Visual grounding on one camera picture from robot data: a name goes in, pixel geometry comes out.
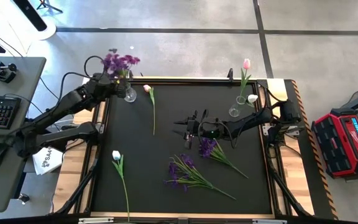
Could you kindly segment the black tripod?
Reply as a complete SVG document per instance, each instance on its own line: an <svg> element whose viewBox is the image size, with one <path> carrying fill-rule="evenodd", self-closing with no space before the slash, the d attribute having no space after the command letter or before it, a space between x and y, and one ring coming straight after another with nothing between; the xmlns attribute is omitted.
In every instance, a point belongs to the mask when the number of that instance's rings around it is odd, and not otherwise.
<svg viewBox="0 0 358 224"><path fill-rule="evenodd" d="M49 0L39 0L39 5L37 6L36 10L40 10L40 9L51 9L54 11L57 11L59 13L63 13L63 11L57 7L52 6L49 3Z"/></svg>

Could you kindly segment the pale pink artificial tulip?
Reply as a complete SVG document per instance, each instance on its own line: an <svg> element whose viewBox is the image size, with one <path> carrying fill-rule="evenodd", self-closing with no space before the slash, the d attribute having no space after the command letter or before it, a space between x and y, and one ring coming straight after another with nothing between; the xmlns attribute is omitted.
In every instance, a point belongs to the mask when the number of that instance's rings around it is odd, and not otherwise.
<svg viewBox="0 0 358 224"><path fill-rule="evenodd" d="M153 106L153 135L155 135L155 97L154 97L154 88L150 85L143 86L144 91L147 92L150 96L150 100Z"/></svg>

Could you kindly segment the white printed paper sheet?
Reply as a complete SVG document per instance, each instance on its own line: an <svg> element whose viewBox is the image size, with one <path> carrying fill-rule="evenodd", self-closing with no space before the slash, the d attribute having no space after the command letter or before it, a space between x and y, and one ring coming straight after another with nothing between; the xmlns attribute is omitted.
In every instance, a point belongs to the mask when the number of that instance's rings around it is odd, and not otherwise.
<svg viewBox="0 0 358 224"><path fill-rule="evenodd" d="M44 175L61 166L63 161L63 153L54 147L43 147L32 156L35 173Z"/></svg>

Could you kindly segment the white floor stand base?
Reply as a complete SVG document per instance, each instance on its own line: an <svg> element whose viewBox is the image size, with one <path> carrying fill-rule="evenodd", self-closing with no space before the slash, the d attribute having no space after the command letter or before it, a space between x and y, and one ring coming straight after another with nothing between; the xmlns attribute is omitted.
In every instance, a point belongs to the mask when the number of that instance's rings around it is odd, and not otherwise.
<svg viewBox="0 0 358 224"><path fill-rule="evenodd" d="M13 0L0 0L0 13L17 37L45 40L53 36L57 30L53 21L41 17L46 23L47 29L42 32L37 31L21 10L14 4Z"/></svg>

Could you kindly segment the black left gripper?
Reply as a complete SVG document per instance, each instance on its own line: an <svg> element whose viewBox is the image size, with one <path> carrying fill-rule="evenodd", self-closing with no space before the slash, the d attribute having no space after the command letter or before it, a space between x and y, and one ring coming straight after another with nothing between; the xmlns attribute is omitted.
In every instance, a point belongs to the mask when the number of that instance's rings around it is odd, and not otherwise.
<svg viewBox="0 0 358 224"><path fill-rule="evenodd" d="M118 98L126 97L127 82L110 80L109 76L104 73L95 73L93 79L96 82L93 90L94 97L109 97L110 95L117 95Z"/></svg>

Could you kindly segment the black table frame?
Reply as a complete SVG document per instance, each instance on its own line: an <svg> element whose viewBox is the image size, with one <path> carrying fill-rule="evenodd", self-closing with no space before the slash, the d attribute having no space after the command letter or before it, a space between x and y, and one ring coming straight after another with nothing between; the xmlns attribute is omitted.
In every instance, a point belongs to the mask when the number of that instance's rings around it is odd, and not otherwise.
<svg viewBox="0 0 358 224"><path fill-rule="evenodd" d="M230 102L239 92L239 80L231 83L226 78L143 77L131 84L137 91L135 102L126 103L112 97L98 112L82 112L86 121L99 120L103 136L95 147L81 142L71 145L58 176L53 200L56 210L63 207L92 170L93 176L70 209L70 215L110 217L114 219L112 224L126 222L124 188L112 163L112 152L119 151L124 155L132 223L250 223L253 219L288 218L278 206L275 175L265 154L260 128L246 131L235 149L228 142L223 144L231 159L246 171L248 179L203 160L197 147L189 150L197 169L235 200L208 189L184 191L163 183L168 177L170 157L185 151L183 138L173 132L173 122L204 110L228 119ZM154 88L155 135L153 106L144 85Z"/></svg>

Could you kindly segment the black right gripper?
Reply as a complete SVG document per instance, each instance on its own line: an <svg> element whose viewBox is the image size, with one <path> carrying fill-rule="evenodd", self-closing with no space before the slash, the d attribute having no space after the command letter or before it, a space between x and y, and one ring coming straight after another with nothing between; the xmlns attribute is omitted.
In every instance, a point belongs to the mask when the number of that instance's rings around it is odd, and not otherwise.
<svg viewBox="0 0 358 224"><path fill-rule="evenodd" d="M191 149L193 138L195 136L196 137L200 136L201 122L207 117L208 117L208 115L204 114L201 117L201 121L197 121L196 120L197 115L194 114L193 116L187 117L184 120L173 122L174 124L186 126L186 131L173 130L174 133L179 134L185 140L185 148L186 149Z"/></svg>

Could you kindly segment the silver metal bracket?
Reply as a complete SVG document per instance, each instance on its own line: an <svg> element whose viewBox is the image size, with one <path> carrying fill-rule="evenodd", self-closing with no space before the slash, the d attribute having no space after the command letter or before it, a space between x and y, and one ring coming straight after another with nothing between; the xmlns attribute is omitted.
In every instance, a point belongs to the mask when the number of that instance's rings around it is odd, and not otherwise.
<svg viewBox="0 0 358 224"><path fill-rule="evenodd" d="M107 224L113 223L114 219L110 217L89 217L89 218L80 218L78 224Z"/></svg>
<svg viewBox="0 0 358 224"><path fill-rule="evenodd" d="M276 219L253 219L252 224L287 224L287 221Z"/></svg>

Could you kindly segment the round clear glass vase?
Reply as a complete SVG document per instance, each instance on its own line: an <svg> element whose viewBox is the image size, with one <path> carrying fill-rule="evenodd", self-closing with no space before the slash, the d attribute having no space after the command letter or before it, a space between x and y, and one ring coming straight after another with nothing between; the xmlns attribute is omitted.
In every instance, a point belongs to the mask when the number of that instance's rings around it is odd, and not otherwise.
<svg viewBox="0 0 358 224"><path fill-rule="evenodd" d="M126 90L126 96L125 96L124 100L128 103L133 103L133 102L135 102L136 98L137 98L136 91L132 87L129 87Z"/></svg>

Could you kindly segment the tall clear glass vase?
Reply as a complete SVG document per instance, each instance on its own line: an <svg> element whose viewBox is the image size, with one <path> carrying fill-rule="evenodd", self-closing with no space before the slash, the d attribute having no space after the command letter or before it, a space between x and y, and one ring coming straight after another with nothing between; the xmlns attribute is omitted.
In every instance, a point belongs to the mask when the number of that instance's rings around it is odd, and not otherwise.
<svg viewBox="0 0 358 224"><path fill-rule="evenodd" d="M229 109L229 115L236 118L240 115L246 105L246 99L243 96L237 96L235 103Z"/></svg>

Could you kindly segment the gray desk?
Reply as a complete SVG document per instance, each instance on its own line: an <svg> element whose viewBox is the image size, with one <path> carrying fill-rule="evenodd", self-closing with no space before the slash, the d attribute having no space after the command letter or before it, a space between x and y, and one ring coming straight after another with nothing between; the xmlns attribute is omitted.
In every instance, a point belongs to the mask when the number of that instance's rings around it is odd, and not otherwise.
<svg viewBox="0 0 358 224"><path fill-rule="evenodd" d="M18 128L25 120L29 101L33 98L47 59L44 57L0 57L4 64L17 66L16 77L10 83L0 81L0 96L19 95L23 97L12 126L8 130L0 129L0 142L10 131ZM23 158L15 150L8 149L0 166L0 212L6 210L13 198L24 169Z"/></svg>

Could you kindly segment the yellow black hazard strip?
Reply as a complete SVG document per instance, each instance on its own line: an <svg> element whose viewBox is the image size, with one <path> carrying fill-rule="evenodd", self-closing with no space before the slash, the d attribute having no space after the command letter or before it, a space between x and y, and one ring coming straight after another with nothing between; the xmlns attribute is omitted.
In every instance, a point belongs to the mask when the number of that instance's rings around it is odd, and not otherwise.
<svg viewBox="0 0 358 224"><path fill-rule="evenodd" d="M290 98L295 101L301 114L301 125L304 130L299 137L300 151L306 172L306 179L310 191L314 214L320 218L337 220L337 211L331 195L323 164L321 162L318 145L315 143L313 133L306 115L303 102L296 81L290 80L294 96Z"/></svg>

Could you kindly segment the purple artificial flower bunch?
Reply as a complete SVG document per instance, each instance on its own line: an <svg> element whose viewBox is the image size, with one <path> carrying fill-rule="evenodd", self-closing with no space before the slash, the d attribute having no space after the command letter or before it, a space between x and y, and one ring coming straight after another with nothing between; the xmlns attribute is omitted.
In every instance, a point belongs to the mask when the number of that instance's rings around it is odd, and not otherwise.
<svg viewBox="0 0 358 224"><path fill-rule="evenodd" d="M174 155L168 163L170 179L163 182L168 185L182 185L187 191L191 187L204 188L219 192L233 200L236 198L215 187L196 168L192 158L187 154Z"/></svg>
<svg viewBox="0 0 358 224"><path fill-rule="evenodd" d="M240 171L226 156L222 147L218 143L216 139L207 139L201 138L200 148L199 148L200 156L203 158L213 159L220 163L223 163L235 171L240 173L243 177L248 179L248 176L245 175L242 171Z"/></svg>
<svg viewBox="0 0 358 224"><path fill-rule="evenodd" d="M139 57L132 55L119 55L117 53L107 54L102 60L104 73L110 80L115 79L133 79L131 68L140 62Z"/></svg>

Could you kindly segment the red tool case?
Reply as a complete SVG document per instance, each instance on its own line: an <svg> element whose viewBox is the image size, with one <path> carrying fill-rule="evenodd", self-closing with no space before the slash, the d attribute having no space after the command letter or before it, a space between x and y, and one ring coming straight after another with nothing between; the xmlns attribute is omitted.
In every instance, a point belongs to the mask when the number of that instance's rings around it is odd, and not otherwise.
<svg viewBox="0 0 358 224"><path fill-rule="evenodd" d="M358 179L358 116L352 108L336 108L313 121L312 132L332 178Z"/></svg>

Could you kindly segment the black clamp gadget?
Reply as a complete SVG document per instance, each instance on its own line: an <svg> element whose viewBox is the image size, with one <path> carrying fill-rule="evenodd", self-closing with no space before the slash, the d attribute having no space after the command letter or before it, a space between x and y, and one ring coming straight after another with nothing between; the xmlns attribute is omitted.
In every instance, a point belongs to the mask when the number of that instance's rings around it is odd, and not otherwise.
<svg viewBox="0 0 358 224"><path fill-rule="evenodd" d="M16 77L17 66L14 63L5 65L0 61L0 81L10 83Z"/></svg>

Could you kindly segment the black slanted panel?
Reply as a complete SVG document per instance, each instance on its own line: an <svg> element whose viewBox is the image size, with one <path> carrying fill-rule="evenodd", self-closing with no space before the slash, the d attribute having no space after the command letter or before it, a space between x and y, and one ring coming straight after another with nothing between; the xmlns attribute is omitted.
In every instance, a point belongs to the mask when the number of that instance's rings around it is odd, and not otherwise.
<svg viewBox="0 0 358 224"><path fill-rule="evenodd" d="M29 0L13 0L13 2L26 16L30 23L37 29L37 31L42 32L47 29L46 23L32 7Z"/></svg>

